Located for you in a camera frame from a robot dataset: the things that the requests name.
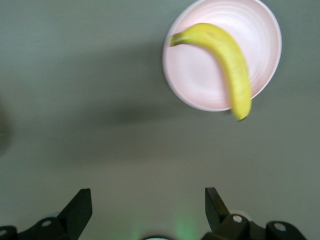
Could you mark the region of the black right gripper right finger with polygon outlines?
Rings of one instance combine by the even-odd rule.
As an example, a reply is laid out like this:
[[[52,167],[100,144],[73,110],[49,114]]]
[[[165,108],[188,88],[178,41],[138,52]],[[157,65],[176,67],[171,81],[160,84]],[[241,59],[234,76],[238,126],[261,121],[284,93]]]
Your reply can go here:
[[[247,240],[250,223],[240,214],[231,214],[214,187],[205,189],[205,215],[211,231],[203,240]]]

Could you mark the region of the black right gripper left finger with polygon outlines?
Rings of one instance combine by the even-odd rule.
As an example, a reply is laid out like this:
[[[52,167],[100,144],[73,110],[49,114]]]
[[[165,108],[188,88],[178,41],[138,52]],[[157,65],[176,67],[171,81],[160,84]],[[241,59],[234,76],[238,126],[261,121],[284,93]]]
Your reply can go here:
[[[77,240],[93,213],[91,190],[81,189],[56,216],[38,221],[20,232],[20,240]]]

